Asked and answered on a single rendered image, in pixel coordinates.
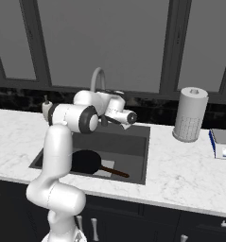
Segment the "dark framed window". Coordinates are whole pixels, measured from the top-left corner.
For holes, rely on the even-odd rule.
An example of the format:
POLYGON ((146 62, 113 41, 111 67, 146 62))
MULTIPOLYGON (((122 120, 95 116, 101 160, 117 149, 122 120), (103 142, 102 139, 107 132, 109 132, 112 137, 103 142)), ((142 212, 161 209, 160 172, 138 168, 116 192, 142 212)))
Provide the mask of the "dark framed window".
POLYGON ((0 87, 226 104, 226 0, 0 0, 0 87))

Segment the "dark cupboard panel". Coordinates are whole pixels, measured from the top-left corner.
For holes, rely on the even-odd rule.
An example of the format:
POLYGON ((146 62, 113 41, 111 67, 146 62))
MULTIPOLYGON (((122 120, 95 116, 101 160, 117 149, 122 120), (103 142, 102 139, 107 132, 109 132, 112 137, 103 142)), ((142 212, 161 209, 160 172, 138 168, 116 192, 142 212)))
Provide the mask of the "dark cupboard panel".
POLYGON ((87 207, 89 208, 118 213, 121 215, 143 217, 161 223, 165 222, 167 224, 174 224, 178 221, 181 215, 179 210, 155 205, 124 201, 120 199, 102 198, 91 195, 87 195, 86 198, 87 207))

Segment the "grey curved tap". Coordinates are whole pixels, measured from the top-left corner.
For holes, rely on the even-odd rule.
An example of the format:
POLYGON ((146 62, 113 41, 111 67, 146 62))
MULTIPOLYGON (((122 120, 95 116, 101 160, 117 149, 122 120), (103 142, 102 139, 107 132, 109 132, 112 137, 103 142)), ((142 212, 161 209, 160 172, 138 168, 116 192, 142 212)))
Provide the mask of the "grey curved tap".
POLYGON ((94 92, 96 90, 96 80, 100 79, 101 83, 101 89, 105 90, 106 89, 106 77, 103 69, 101 67, 97 67, 95 71, 93 72, 92 78, 91 78, 91 86, 90 86, 90 91, 94 92))

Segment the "white soap dispenser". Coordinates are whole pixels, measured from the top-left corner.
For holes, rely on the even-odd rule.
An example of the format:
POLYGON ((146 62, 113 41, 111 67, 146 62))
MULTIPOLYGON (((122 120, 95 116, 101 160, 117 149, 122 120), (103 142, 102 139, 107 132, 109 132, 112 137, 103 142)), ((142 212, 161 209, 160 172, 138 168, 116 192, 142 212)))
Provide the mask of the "white soap dispenser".
POLYGON ((42 104, 42 112, 43 112, 43 118, 45 121, 48 121, 48 111, 52 107, 53 103, 50 102, 47 98, 47 96, 44 97, 44 102, 42 104))

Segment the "white paper towel roll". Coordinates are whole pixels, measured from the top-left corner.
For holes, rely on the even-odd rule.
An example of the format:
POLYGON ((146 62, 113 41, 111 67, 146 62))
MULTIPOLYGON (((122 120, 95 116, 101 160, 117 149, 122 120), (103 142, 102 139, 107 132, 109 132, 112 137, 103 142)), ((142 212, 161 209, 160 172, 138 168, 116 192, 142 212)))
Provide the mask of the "white paper towel roll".
POLYGON ((181 89, 175 127, 172 131, 177 140, 184 143, 198 140, 208 99, 208 93, 201 88, 181 89))

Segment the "dark cupboard drawer front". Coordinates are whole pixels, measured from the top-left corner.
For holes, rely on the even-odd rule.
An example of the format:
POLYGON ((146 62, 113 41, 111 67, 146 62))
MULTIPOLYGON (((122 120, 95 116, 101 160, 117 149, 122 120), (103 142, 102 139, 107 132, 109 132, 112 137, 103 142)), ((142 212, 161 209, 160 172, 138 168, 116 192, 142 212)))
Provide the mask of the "dark cupboard drawer front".
POLYGON ((226 218, 222 216, 181 211, 179 225, 187 229, 203 229, 204 231, 226 233, 226 228, 221 227, 223 220, 226 222, 226 218))
POLYGON ((26 184, 13 181, 0 181, 0 198, 16 199, 27 203, 26 188, 26 184))

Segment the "pale flat sponge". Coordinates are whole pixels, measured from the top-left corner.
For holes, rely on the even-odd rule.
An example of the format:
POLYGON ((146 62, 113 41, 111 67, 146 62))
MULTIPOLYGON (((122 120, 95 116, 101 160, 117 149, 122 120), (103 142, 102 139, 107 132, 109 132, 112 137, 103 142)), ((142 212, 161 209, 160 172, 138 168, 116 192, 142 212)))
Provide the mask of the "pale flat sponge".
POLYGON ((100 167, 114 168, 114 161, 102 160, 100 167))

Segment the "blue and white box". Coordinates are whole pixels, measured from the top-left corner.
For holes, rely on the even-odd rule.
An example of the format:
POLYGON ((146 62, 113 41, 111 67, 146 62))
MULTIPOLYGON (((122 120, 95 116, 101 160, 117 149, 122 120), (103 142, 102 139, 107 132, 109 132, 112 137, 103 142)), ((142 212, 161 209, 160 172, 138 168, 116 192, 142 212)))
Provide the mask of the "blue and white box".
POLYGON ((210 129, 209 138, 215 158, 226 160, 226 130, 210 129))

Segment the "dark grey sink basin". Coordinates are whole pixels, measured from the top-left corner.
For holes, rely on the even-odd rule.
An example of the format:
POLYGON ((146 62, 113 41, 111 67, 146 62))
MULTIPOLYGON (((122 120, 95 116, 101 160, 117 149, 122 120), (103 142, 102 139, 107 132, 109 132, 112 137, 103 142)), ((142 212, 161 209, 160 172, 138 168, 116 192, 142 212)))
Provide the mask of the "dark grey sink basin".
POLYGON ((124 178, 98 170, 94 178, 137 184, 146 183, 148 164, 149 127, 133 125, 127 130, 110 123, 107 127, 98 125, 92 134, 73 134, 73 151, 90 149, 102 160, 114 161, 115 170, 129 174, 124 178))

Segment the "dark cupboard door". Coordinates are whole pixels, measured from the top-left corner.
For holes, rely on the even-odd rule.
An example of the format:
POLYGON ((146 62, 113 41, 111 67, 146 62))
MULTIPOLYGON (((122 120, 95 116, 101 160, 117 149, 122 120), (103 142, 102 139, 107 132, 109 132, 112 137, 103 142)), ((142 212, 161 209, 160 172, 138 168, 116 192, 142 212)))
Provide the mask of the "dark cupboard door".
POLYGON ((226 233, 215 233, 210 231, 189 230, 176 233, 174 242, 181 242, 181 235, 188 236, 186 242, 226 242, 226 233))
POLYGON ((92 242, 95 241, 91 218, 97 219, 98 242, 174 242, 176 231, 174 226, 95 210, 91 210, 88 217, 92 242))
POLYGON ((0 199, 0 242, 42 242, 27 204, 19 199, 0 199))

